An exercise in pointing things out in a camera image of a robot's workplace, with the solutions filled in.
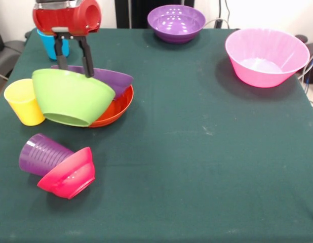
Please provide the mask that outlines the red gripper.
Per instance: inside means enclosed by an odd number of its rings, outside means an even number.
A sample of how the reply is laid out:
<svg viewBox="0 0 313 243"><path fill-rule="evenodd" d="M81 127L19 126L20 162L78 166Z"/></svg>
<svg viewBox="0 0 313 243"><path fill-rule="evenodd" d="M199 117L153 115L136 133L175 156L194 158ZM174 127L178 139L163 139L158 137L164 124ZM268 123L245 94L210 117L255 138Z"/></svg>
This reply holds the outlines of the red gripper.
<svg viewBox="0 0 313 243"><path fill-rule="evenodd" d="M88 35L100 28L102 14L96 1L36 1L32 11L33 21L46 35L70 33ZM85 37L78 39L83 52L83 68L86 77L94 76L90 46ZM67 59L62 51L63 41L55 37L55 52L59 69L68 70Z"/></svg>

